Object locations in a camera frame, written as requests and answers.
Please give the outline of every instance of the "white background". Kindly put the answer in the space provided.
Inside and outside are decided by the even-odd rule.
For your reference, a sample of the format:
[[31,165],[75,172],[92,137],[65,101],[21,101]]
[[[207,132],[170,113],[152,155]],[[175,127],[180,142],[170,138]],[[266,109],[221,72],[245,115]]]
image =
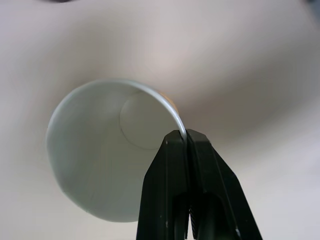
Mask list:
[[209,137],[265,240],[319,239],[320,29],[301,0],[2,0],[0,239],[135,239],[62,194],[44,145],[65,95],[113,77]]

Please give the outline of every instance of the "paper cup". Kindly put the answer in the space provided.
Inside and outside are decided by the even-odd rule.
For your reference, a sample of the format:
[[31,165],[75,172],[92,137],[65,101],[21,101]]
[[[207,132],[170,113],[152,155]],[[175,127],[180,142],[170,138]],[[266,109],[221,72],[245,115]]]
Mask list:
[[69,93],[46,133],[48,158],[62,191],[111,222],[138,220],[144,176],[165,135],[186,130],[175,106],[152,88],[96,80]]

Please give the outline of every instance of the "cup rim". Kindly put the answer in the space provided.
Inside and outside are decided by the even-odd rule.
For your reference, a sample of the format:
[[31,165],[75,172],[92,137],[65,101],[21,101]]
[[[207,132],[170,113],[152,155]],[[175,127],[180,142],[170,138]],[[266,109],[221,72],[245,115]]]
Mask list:
[[179,130],[180,135],[182,137],[182,140],[185,143],[187,142],[187,131],[185,129],[185,126],[184,126],[178,112],[175,110],[175,108],[169,103],[169,101],[164,96],[162,96],[159,92],[154,90],[149,85],[144,84],[144,83],[140,83],[135,80],[129,80],[129,79],[123,79],[123,78],[109,78],[109,79],[97,79],[97,80],[90,81],[86,84],[83,84],[83,85],[73,89],[70,93],[68,93],[68,95],[66,95],[62,99],[62,101],[57,105],[57,107],[53,111],[51,118],[49,120],[49,124],[48,124],[47,131],[46,131],[46,138],[45,138],[46,147],[48,147],[49,132],[50,132],[50,129],[52,129],[52,125],[54,124],[54,119],[57,117],[58,112],[65,105],[65,103],[67,103],[74,94],[78,94],[81,91],[84,91],[87,87],[92,87],[94,85],[99,85],[99,84],[109,84],[109,83],[130,85],[132,87],[135,87],[135,88],[153,96],[159,103],[161,103],[166,108],[166,110],[173,117],[173,119],[175,120],[175,122],[177,124],[178,130]]

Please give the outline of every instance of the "white surface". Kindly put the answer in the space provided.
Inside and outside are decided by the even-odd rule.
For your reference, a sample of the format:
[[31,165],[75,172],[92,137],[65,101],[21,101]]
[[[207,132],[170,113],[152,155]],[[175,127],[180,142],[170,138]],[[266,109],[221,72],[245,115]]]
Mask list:
[[46,159],[72,89],[128,78],[166,93],[235,171],[265,240],[319,239],[320,36],[296,0],[0,3],[0,239],[133,240],[75,206]]
[[154,89],[125,79],[96,80],[54,110],[46,149],[61,190],[111,222],[138,220],[144,176],[166,134],[186,129]]

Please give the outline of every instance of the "white paper cup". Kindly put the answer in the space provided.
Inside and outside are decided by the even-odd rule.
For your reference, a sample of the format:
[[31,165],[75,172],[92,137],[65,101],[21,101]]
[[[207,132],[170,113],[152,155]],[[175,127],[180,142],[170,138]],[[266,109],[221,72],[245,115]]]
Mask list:
[[69,93],[46,133],[62,191],[88,213],[138,220],[142,184],[166,134],[185,127],[162,94],[131,80],[96,80]]

